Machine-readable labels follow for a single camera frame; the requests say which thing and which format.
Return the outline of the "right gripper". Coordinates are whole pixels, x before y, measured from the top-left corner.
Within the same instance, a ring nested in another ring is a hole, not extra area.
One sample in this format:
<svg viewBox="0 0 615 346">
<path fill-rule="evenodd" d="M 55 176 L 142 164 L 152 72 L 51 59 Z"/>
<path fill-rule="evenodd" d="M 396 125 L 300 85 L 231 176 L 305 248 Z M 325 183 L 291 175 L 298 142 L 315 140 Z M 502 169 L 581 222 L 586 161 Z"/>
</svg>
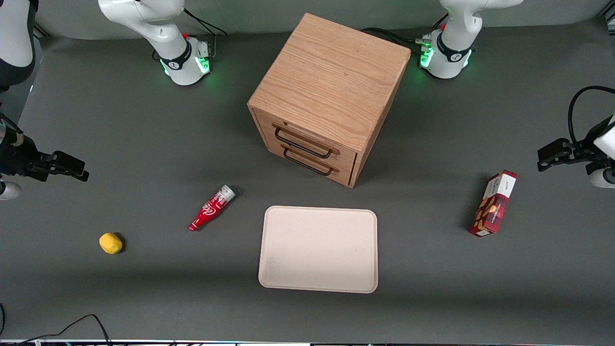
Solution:
<svg viewBox="0 0 615 346">
<path fill-rule="evenodd" d="M 19 175 L 30 177 L 41 182 L 48 179 L 48 175 L 63 175 L 72 177 L 81 182 L 89 180 L 89 173 L 85 171 L 85 162 L 68 155 L 63 151 L 53 152 L 53 164 L 50 169 L 48 162 L 42 160 L 43 153 L 37 150 L 33 140 L 24 136 L 20 146 L 13 146 L 17 140 L 15 136 L 4 136 L 0 145 L 0 173 L 1 175 Z"/>
</svg>

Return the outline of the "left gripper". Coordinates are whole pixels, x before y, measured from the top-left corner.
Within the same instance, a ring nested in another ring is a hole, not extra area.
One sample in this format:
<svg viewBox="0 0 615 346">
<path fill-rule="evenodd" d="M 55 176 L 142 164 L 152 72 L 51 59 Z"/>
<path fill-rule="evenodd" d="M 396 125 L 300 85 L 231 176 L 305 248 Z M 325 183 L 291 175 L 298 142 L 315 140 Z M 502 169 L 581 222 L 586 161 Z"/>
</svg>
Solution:
<svg viewBox="0 0 615 346">
<path fill-rule="evenodd" d="M 563 164 L 587 162 L 588 167 L 614 166 L 614 116 L 613 114 L 594 125 L 583 140 L 577 140 L 571 125 L 571 141 L 558 138 L 538 150 L 537 169 L 547 169 Z"/>
</svg>

